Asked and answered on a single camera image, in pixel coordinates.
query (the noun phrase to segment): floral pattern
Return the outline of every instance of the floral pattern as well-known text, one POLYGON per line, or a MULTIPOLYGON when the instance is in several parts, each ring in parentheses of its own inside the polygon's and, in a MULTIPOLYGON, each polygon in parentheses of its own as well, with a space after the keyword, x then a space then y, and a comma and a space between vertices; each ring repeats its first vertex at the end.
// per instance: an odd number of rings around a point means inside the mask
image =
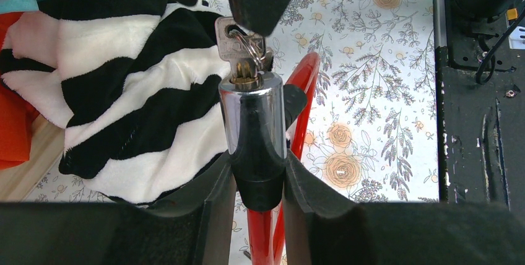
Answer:
MULTIPOLYGON (((230 15, 228 0, 206 1, 230 15)), ((291 0, 267 39, 284 80, 319 53, 302 162, 350 200, 438 202, 432 15, 432 0, 291 0)), ((109 201, 57 167, 27 199, 109 201)), ((249 265, 238 194, 234 210, 230 264, 249 265)))

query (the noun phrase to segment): black and white striped blanket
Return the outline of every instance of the black and white striped blanket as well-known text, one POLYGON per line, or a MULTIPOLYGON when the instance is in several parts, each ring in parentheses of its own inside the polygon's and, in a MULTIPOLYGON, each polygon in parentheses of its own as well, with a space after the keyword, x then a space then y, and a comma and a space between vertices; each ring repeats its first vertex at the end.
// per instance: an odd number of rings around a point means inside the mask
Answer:
POLYGON ((50 0, 0 53, 3 82, 65 128, 59 170, 141 204, 227 150, 217 86, 229 73, 206 6, 50 0))

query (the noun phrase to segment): screw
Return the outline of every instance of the screw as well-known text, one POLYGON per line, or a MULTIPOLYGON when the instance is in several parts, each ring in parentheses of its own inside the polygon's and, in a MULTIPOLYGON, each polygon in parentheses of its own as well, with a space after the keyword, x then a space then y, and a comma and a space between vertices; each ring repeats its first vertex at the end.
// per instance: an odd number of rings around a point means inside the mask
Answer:
POLYGON ((505 93, 505 96, 507 98, 514 98, 516 96, 516 92, 513 90, 508 90, 507 93, 505 93))
POLYGON ((487 53, 488 53, 487 51, 484 51, 483 53, 479 53, 479 54, 477 55, 477 60, 478 60, 478 62, 481 63, 481 61, 483 61, 484 57, 487 56, 487 53))

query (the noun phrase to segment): key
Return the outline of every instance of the key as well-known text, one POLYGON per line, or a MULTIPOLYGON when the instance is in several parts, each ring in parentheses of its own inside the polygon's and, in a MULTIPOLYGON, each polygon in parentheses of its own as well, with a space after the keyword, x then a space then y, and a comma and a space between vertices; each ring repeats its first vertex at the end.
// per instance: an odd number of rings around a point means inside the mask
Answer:
POLYGON ((274 50, 270 47, 266 48, 266 53, 261 58, 262 60, 262 67, 264 72, 270 72, 272 69, 272 62, 274 59, 274 50))
POLYGON ((234 79, 254 79, 257 71, 265 69, 266 39, 258 34, 244 36, 236 26, 233 17, 215 21, 219 57, 230 62, 234 79))

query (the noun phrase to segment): red metal bar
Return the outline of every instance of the red metal bar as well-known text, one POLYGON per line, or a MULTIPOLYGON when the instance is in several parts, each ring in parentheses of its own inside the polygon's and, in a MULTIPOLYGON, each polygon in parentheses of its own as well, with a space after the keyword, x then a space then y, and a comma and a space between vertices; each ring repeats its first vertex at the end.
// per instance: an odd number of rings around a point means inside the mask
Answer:
MULTIPOLYGON (((319 74, 320 58, 317 53, 307 54, 295 68, 287 84, 293 84, 300 87, 308 99, 306 107, 297 118, 297 126, 295 127, 295 134, 292 142, 293 154, 301 159, 303 155, 303 146, 305 144, 306 128, 308 127, 308 120, 310 117, 310 109, 315 93, 315 86, 317 76, 319 74)), ((282 251, 284 249, 284 212, 282 204, 280 205, 279 215, 277 216, 276 231, 274 233, 274 265, 280 265, 282 251)))
POLYGON ((252 265, 271 265, 273 262, 272 213, 272 211, 258 212, 248 209, 248 235, 252 265))
MULTIPOLYGON (((297 118, 297 126, 292 139, 292 152, 300 158, 305 143, 306 127, 315 85, 319 74, 320 57, 317 53, 307 54, 292 72, 286 82, 301 88, 308 98, 306 107, 297 118)), ((272 237, 272 211, 256 212, 248 209, 248 235, 252 265, 279 265, 284 249, 284 216, 282 206, 272 237)))

